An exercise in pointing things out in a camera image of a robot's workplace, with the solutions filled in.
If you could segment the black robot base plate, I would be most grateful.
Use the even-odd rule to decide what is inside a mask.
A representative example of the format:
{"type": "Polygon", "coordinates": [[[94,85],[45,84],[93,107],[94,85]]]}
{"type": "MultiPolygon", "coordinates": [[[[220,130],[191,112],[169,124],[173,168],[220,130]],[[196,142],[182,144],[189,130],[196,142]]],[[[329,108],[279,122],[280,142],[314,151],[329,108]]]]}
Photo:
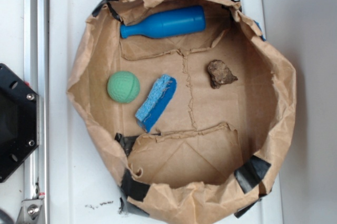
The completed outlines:
{"type": "Polygon", "coordinates": [[[38,94],[1,63],[1,183],[37,148],[38,94]]]}

